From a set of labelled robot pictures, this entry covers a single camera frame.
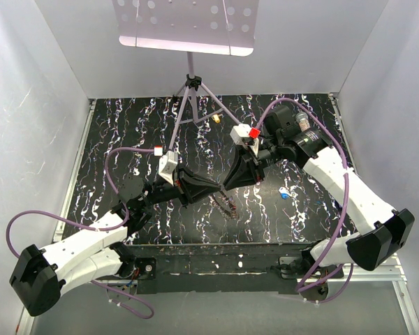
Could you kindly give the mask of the red key tag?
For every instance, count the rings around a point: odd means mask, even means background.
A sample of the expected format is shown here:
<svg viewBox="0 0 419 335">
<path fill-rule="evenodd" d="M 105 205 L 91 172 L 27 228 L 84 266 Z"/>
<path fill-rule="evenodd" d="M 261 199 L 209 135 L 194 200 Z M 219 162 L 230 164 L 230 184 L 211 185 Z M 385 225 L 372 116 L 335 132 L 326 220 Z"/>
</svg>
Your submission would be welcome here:
<svg viewBox="0 0 419 335">
<path fill-rule="evenodd" d="M 223 191 L 219 192 L 219 196 L 212 195 L 210 198 L 212 206 L 215 207 L 226 220 L 235 220 L 238 218 L 235 203 Z"/>
</svg>

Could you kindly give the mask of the blue key tag with key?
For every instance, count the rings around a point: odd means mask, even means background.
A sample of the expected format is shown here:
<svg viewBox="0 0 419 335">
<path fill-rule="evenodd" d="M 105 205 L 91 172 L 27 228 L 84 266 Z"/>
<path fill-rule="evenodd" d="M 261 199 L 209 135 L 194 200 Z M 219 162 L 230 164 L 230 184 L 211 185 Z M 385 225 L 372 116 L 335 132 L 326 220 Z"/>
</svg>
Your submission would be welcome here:
<svg viewBox="0 0 419 335">
<path fill-rule="evenodd" d="M 281 187 L 279 189 L 279 194 L 280 194 L 282 199 L 288 199 L 290 197 L 289 192 L 284 187 Z"/>
</svg>

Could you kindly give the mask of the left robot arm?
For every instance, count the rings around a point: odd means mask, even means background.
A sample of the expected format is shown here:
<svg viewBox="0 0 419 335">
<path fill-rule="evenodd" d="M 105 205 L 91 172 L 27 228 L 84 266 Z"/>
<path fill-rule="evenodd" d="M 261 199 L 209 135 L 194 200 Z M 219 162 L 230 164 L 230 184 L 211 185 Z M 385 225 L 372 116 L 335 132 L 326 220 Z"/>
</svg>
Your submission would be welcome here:
<svg viewBox="0 0 419 335">
<path fill-rule="evenodd" d="M 10 285 L 30 316 L 50 310 L 59 299 L 85 283 L 104 276 L 126 279 L 140 263 L 124 240 L 153 216 L 153 206 L 178 199 L 193 204 L 220 191 L 215 181 L 177 168 L 172 182 L 148 184 L 129 175 L 120 185 L 118 201 L 106 214 L 79 232 L 42 248 L 32 244 L 17 254 Z"/>
</svg>

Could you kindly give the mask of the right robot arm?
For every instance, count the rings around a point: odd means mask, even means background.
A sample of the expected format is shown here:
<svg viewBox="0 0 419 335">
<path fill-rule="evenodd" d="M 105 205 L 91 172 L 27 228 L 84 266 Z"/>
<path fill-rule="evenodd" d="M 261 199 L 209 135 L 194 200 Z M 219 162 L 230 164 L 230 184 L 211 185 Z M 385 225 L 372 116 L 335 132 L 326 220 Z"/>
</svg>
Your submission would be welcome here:
<svg viewBox="0 0 419 335">
<path fill-rule="evenodd" d="M 259 127 L 233 126 L 235 160 L 223 186 L 226 190 L 254 185 L 265 178 L 265 169 L 290 161 L 313 177 L 338 202 L 353 221 L 356 232 L 348 237 L 325 239 L 302 254 L 303 272 L 320 276 L 330 265 L 354 263 L 373 271 L 403 247 L 415 218 L 408 209 L 396 210 L 383 201 L 347 166 L 346 156 L 322 128 L 314 128 L 308 112 L 294 112 L 286 105 L 260 118 Z"/>
</svg>

